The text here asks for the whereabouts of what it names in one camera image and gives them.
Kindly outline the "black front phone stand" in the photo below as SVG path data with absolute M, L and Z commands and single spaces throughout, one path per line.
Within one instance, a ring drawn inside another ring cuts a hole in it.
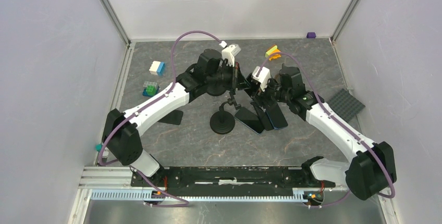
M 211 129 L 215 133 L 221 135 L 230 133 L 235 127 L 234 116 L 224 109 L 226 104 L 234 106 L 235 110 L 239 110 L 241 108 L 241 104 L 237 103 L 236 101 L 235 92 L 230 91 L 229 98 L 219 106 L 218 111 L 215 112 L 210 118 Z

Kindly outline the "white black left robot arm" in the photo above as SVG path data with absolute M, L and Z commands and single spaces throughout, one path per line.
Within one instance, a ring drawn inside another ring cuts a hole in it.
M 164 179 L 161 165 L 144 150 L 141 137 L 152 125 L 201 95 L 219 96 L 245 89 L 245 78 L 235 61 L 240 50 L 237 44 L 227 45 L 221 52 L 206 49 L 197 63 L 147 101 L 123 112 L 111 110 L 106 117 L 102 148 L 109 149 L 122 165 L 142 172 L 149 185 L 160 185 Z

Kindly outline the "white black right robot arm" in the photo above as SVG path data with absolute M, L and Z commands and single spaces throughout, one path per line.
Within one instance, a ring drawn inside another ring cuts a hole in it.
M 378 194 L 396 195 L 397 181 L 393 148 L 385 141 L 377 143 L 345 122 L 316 92 L 309 91 L 297 67 L 282 66 L 276 78 L 270 70 L 257 66 L 247 78 L 247 94 L 264 109 L 275 128 L 284 115 L 277 113 L 279 103 L 314 126 L 344 154 L 346 162 L 315 157 L 306 161 L 301 180 L 307 186 L 320 181 L 345 185 L 354 196 L 366 200 Z

